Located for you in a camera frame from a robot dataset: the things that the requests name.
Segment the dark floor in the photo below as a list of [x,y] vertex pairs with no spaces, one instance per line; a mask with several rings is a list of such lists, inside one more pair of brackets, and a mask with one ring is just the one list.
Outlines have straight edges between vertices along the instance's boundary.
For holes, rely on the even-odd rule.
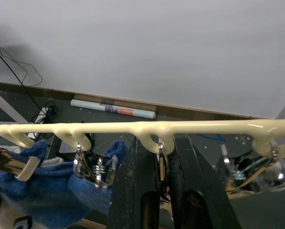
[[[10,103],[26,120],[39,114],[39,109],[24,94],[6,93],[0,95]],[[45,107],[49,98],[35,97],[40,107]],[[106,113],[70,106],[70,101],[54,100],[59,108],[56,116],[51,118],[52,123],[100,123],[100,122],[134,122],[152,121],[145,118]],[[13,120],[0,110],[0,121],[13,122]],[[182,121],[182,119],[160,116],[155,121]],[[251,149],[252,138],[245,135],[189,135],[193,144],[212,165],[215,165],[220,156],[220,145],[226,144],[232,154],[242,154]],[[103,153],[114,141],[122,140],[130,146],[134,136],[131,134],[96,134],[95,152]],[[0,137],[0,145],[12,145]],[[244,229],[285,229],[285,191],[277,193],[263,193],[248,198],[231,201],[238,219]],[[105,217],[92,212],[87,219],[105,224]],[[161,212],[161,224],[167,229],[173,228],[167,212]]]

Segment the white wall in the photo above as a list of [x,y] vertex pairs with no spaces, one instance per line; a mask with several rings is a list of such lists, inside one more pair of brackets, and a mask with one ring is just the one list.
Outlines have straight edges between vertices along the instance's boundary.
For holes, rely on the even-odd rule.
[[[0,45],[45,88],[269,118],[285,105],[285,0],[0,0]],[[16,83],[1,62],[0,82]]]

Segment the wall baseboard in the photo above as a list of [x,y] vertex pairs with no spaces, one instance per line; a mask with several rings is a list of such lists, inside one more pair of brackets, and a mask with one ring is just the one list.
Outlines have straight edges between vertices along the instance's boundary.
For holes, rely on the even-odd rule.
[[[53,99],[63,100],[84,100],[95,103],[110,104],[116,106],[124,106],[129,108],[155,111],[157,115],[165,115],[170,117],[176,117],[187,120],[241,120],[250,119],[256,117],[248,117],[243,115],[227,114],[214,111],[205,111],[200,109],[191,109],[185,107],[169,106],[163,104],[152,104],[140,101],[132,101],[126,99],[112,98],[107,96],[91,95],[91,94],[78,94],[73,92],[60,91],[55,89],[47,89],[40,87],[28,87],[26,88],[34,96],[43,96]],[[25,94],[24,89],[20,85],[11,83],[0,83],[0,91],[16,92]]]

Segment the clamp jaw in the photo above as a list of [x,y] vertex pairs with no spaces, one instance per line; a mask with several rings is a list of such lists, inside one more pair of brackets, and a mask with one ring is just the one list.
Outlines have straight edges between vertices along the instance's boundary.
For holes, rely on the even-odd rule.
[[101,156],[92,150],[82,151],[81,145],[77,145],[74,157],[74,174],[79,179],[86,179],[96,187],[107,188],[114,182],[117,170],[118,158]]
[[272,146],[272,158],[262,157],[254,151],[231,157],[225,145],[215,167],[229,199],[242,198],[263,191],[285,189],[285,158]]
[[15,175],[19,181],[30,179],[40,159],[35,156],[24,157],[0,147],[0,171]]

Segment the blue cloth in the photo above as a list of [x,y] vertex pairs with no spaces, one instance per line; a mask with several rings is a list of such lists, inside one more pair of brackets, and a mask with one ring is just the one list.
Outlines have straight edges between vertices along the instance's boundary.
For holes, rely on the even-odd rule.
[[[23,150],[20,155],[36,156],[42,162],[46,150],[47,144],[40,141],[32,148]],[[107,150],[106,156],[117,155],[122,161],[126,152],[127,147],[123,142],[115,142]],[[93,209],[107,213],[111,188],[97,189],[92,182],[77,179],[73,174],[73,163],[67,162],[52,167],[38,167],[27,182],[0,172],[0,194],[35,221],[51,229],[60,229],[81,220]]]

